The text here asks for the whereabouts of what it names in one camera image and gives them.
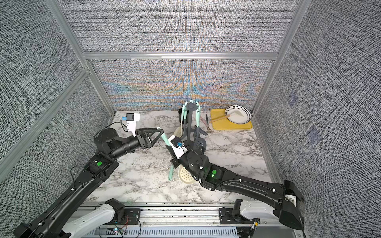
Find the cream slotted spoon small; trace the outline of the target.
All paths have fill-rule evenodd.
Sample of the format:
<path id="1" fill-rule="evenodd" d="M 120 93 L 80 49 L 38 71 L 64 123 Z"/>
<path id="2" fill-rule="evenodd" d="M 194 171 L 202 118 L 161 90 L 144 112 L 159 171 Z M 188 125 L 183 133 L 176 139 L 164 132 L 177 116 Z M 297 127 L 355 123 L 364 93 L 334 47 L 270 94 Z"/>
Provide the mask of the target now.
<path id="1" fill-rule="evenodd" d="M 169 175 L 168 175 L 168 181 L 171 181 L 173 179 L 173 173 L 174 173 L 174 166 L 170 166 Z"/>

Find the dark grey utensil rack stand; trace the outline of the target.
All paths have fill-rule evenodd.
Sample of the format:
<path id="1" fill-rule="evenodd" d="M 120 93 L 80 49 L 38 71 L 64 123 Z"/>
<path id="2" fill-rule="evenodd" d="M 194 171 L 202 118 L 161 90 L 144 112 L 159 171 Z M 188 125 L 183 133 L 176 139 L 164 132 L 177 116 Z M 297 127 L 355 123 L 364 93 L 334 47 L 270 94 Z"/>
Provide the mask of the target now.
<path id="1" fill-rule="evenodd" d="M 195 138 L 195 128 L 196 128 L 196 101 L 194 100 L 189 100 L 187 104 L 187 110 L 188 110 L 188 123 L 185 125 L 184 129 L 184 134 L 180 138 L 183 142 L 184 145 L 187 148 L 193 149 L 194 145 L 194 138 Z M 207 136 L 208 133 L 204 131 L 203 129 L 200 128 L 200 136 L 204 135 Z"/>

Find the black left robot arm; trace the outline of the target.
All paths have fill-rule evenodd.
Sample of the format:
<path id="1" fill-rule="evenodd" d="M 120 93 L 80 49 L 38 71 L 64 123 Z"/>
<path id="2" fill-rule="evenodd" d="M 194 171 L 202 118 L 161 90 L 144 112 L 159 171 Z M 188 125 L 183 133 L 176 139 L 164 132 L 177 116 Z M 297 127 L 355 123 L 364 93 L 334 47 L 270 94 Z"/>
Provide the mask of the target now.
<path id="1" fill-rule="evenodd" d="M 103 129 L 94 137 L 95 155 L 83 165 L 82 171 L 67 190 L 40 216 L 30 223 L 21 223 L 13 234 L 17 238 L 72 238 L 64 225 L 87 199 L 119 166 L 118 159 L 135 153 L 137 149 L 151 148 L 164 131 L 161 128 L 137 129 L 136 135 L 119 136 L 113 128 Z"/>

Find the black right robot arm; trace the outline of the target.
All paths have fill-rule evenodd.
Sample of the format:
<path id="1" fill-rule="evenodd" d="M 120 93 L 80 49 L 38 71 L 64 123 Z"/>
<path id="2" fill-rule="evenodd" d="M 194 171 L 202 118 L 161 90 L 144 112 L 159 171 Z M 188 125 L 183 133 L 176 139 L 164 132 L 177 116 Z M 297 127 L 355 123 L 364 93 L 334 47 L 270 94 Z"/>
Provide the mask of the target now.
<path id="1" fill-rule="evenodd" d="M 279 222 L 294 230 L 305 229 L 305 199 L 297 186 L 285 180 L 271 183 L 248 178 L 210 163 L 207 156 L 193 151 L 177 156 L 171 152 L 174 167 L 182 165 L 199 184 L 210 191 L 241 194 L 266 203 L 274 208 Z"/>

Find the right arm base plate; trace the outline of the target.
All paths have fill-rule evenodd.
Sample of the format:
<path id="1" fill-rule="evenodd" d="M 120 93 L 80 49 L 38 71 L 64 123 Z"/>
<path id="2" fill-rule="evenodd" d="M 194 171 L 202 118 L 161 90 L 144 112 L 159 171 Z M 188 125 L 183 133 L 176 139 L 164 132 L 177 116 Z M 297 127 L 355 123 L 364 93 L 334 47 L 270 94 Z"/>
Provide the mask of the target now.
<path id="1" fill-rule="evenodd" d="M 241 215 L 239 209 L 234 208 L 219 208 L 219 220 L 220 224 L 231 225 L 231 224 L 251 224 L 253 225 L 255 222 L 258 224 L 261 223 L 259 218 L 256 219 L 247 219 L 243 215 Z"/>

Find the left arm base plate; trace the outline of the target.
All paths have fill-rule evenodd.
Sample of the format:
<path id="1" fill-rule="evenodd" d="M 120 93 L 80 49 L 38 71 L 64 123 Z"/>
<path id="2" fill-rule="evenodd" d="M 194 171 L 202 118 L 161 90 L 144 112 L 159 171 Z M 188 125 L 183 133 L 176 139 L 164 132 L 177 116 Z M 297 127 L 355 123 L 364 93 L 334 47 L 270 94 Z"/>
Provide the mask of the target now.
<path id="1" fill-rule="evenodd" d="M 140 222 L 141 209 L 125 208 L 123 212 L 117 215 L 119 225 L 138 225 Z"/>

